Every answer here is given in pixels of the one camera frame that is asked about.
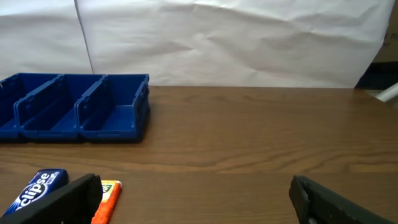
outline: white paper backdrop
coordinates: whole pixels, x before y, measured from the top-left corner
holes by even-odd
[[[0,67],[0,80],[17,72],[91,73],[74,0],[1,0]]]
[[[95,73],[152,85],[355,86],[393,0],[78,0]]]

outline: brown cardboard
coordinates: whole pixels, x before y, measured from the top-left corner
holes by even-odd
[[[373,62],[398,62],[398,3],[392,8],[384,43]]]

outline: blue plastic bin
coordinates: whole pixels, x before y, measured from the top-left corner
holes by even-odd
[[[148,75],[105,75],[77,104],[87,139],[140,139],[149,111]]]
[[[103,75],[62,74],[14,105],[20,132],[31,139],[76,139],[76,104]]]
[[[0,81],[0,139],[17,139],[19,130],[14,117],[14,103],[56,74],[18,73]]]

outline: white pipe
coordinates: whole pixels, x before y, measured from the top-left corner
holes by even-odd
[[[393,99],[395,96],[398,95],[398,83],[395,83],[394,85],[390,86],[390,88],[382,91],[380,94],[376,96],[377,99],[387,102],[391,99]]]

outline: wood grain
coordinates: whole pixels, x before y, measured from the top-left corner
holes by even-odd
[[[35,171],[118,179],[111,223],[298,223],[304,174],[398,222],[397,112],[356,90],[150,88],[139,144],[0,144],[0,210]]]

